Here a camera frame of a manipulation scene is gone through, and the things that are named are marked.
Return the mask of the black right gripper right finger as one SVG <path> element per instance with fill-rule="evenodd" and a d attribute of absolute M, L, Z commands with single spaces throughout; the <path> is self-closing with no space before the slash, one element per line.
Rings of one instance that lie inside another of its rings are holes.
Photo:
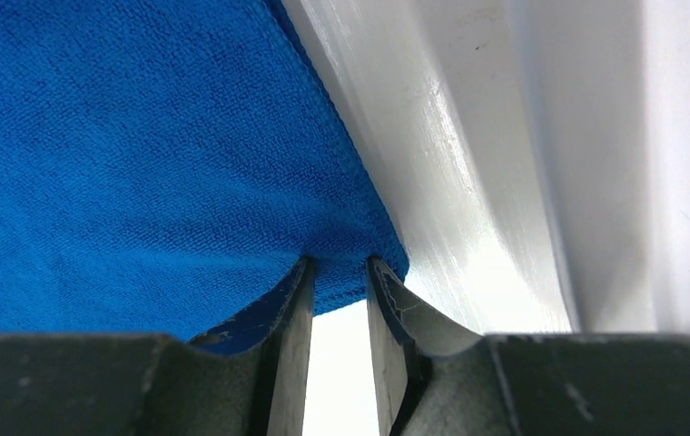
<path fill-rule="evenodd" d="M 690 337 L 483 336 L 366 274 L 383 435 L 690 435 Z"/>

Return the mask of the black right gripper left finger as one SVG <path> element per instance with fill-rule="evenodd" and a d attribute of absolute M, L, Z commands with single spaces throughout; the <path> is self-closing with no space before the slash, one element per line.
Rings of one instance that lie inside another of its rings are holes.
<path fill-rule="evenodd" d="M 0 435 L 299 435 L 316 265 L 188 342 L 0 334 Z"/>

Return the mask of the blue towel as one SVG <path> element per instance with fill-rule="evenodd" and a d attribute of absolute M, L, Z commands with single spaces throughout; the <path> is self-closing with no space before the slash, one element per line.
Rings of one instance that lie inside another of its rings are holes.
<path fill-rule="evenodd" d="M 409 260 L 279 1 L 0 1 L 0 332 L 189 339 Z"/>

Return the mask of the white plastic tub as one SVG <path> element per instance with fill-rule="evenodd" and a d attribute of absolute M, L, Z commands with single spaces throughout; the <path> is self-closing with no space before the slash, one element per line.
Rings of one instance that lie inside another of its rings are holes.
<path fill-rule="evenodd" d="M 690 1 L 288 1 L 409 286 L 477 332 L 690 333 Z"/>

